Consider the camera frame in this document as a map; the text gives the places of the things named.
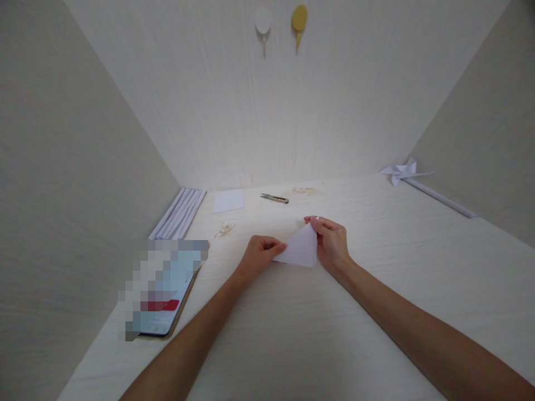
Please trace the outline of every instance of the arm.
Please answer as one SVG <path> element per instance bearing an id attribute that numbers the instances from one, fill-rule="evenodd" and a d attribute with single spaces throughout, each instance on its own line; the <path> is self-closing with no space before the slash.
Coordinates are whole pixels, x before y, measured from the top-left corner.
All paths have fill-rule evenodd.
<path id="1" fill-rule="evenodd" d="M 185 400 L 241 294 L 286 245 L 252 236 L 236 271 L 130 385 L 121 400 Z"/>
<path id="2" fill-rule="evenodd" d="M 508 365 L 356 264 L 344 227 L 313 216 L 305 220 L 318 233 L 318 257 L 325 269 L 447 399 L 535 399 L 535 388 Z"/>

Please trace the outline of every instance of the folded paper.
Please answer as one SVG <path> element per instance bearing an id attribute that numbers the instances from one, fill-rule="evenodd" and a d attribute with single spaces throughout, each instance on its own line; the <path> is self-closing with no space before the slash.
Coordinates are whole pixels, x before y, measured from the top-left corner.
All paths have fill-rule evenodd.
<path id="1" fill-rule="evenodd" d="M 291 265 L 313 267 L 316 264 L 316 231 L 311 224 L 306 224 L 286 241 L 288 245 L 283 253 L 273 258 L 274 261 Z"/>
<path id="2" fill-rule="evenodd" d="M 379 174 L 392 174 L 392 184 L 394 187 L 403 178 L 416 177 L 417 175 L 428 175 L 432 173 L 416 173 L 416 160 L 409 158 L 407 164 L 398 164 L 381 170 Z"/>

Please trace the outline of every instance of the white paper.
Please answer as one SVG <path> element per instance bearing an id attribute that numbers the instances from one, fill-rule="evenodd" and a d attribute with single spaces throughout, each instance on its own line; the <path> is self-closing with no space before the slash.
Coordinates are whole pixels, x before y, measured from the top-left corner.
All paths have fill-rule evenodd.
<path id="1" fill-rule="evenodd" d="M 213 200 L 212 213 L 241 209 L 243 207 L 245 207 L 243 189 L 217 192 Z"/>
<path id="2" fill-rule="evenodd" d="M 169 206 L 169 209 L 167 209 L 166 213 L 163 215 L 162 219 L 160 220 L 160 222 L 158 223 L 158 225 L 154 228 L 154 230 L 152 230 L 152 233 L 150 233 L 149 235 L 149 239 L 156 239 L 156 234 L 158 234 L 158 232 L 160 231 L 160 229 L 163 227 L 163 225 L 166 223 L 167 219 L 169 218 L 169 215 L 171 214 L 171 212 L 174 210 L 174 208 L 176 207 L 178 201 L 180 201 L 180 198 L 182 197 L 182 195 L 184 195 L 184 191 L 185 189 L 182 188 L 180 190 L 180 192 L 178 193 L 177 197 L 174 199 L 173 203 L 171 204 L 171 206 Z"/>
<path id="3" fill-rule="evenodd" d="M 379 174 L 392 174 L 392 184 L 394 187 L 403 178 L 416 177 L 417 175 L 428 175 L 432 173 L 416 173 L 416 160 L 409 158 L 407 164 L 398 164 L 394 166 L 387 167 L 384 170 L 381 170 Z"/>
<path id="4" fill-rule="evenodd" d="M 288 247 L 273 258 L 274 261 L 291 265 L 313 267 L 316 264 L 318 236 L 311 224 L 306 224 L 286 241 Z"/>
<path id="5" fill-rule="evenodd" d="M 180 226 L 178 226 L 178 229 L 176 233 L 173 236 L 173 239 L 184 239 L 186 236 L 186 232 L 188 231 L 189 225 L 193 221 L 193 218 L 195 217 L 195 214 L 197 213 L 197 209 L 199 209 L 199 206 L 201 205 L 201 202 L 203 198 L 206 195 L 206 191 L 199 191 L 199 196 L 197 197 L 197 200 L 195 201 L 195 204 L 192 205 L 191 209 L 189 210 L 188 214 L 180 223 Z"/>
<path id="6" fill-rule="evenodd" d="M 192 188 L 186 189 L 184 195 L 180 199 L 180 202 L 175 206 L 173 213 L 169 216 L 166 223 L 163 225 L 162 229 L 158 234 L 156 234 L 156 239 L 168 239 L 173 227 L 176 227 L 180 221 L 177 221 L 180 217 L 180 213 L 185 209 L 186 204 L 192 198 L 195 190 Z"/>
<path id="7" fill-rule="evenodd" d="M 206 191 L 182 188 L 149 239 L 184 239 Z"/>

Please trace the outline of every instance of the forearm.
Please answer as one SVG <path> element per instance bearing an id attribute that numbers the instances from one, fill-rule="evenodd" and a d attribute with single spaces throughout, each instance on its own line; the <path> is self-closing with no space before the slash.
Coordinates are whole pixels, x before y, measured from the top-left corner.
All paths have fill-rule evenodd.
<path id="1" fill-rule="evenodd" d="M 184 400 L 234 304 L 249 283 L 234 274 L 156 356 L 121 400 Z"/>
<path id="2" fill-rule="evenodd" d="M 333 276 L 446 398 L 535 399 L 535 388 L 496 356 L 356 263 L 344 263 Z"/>

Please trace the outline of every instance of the pixelated area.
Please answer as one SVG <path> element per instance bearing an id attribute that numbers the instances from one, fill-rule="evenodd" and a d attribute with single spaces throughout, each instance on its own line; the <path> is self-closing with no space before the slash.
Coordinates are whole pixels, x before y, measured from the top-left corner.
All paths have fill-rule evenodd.
<path id="1" fill-rule="evenodd" d="M 133 341 L 147 327 L 208 259 L 208 247 L 208 240 L 148 240 L 132 248 L 125 261 L 131 274 L 118 293 L 120 340 Z"/>

